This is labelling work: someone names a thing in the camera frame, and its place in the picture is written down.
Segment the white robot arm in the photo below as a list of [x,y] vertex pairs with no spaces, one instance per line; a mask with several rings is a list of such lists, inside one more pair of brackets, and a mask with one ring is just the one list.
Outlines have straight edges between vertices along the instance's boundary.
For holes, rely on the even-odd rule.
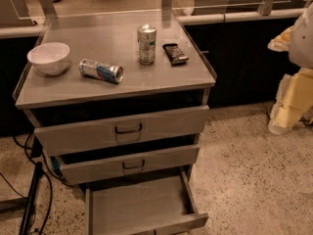
[[268,123],[273,134],[285,134],[313,107],[313,4],[268,48],[288,51],[290,61],[299,66],[296,74],[283,76]]

